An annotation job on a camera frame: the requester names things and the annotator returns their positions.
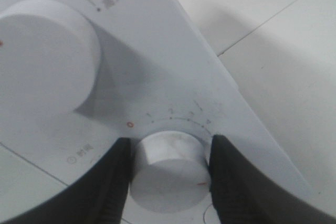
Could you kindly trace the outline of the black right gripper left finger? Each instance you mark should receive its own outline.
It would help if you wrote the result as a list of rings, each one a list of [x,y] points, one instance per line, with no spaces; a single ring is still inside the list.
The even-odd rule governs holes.
[[[131,176],[131,140],[121,137],[85,175],[7,223],[121,223]]]

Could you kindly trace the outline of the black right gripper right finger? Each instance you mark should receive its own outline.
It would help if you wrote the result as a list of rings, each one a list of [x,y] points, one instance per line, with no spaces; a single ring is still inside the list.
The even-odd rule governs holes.
[[[220,223],[335,223],[270,180],[224,135],[212,138],[209,173]]]

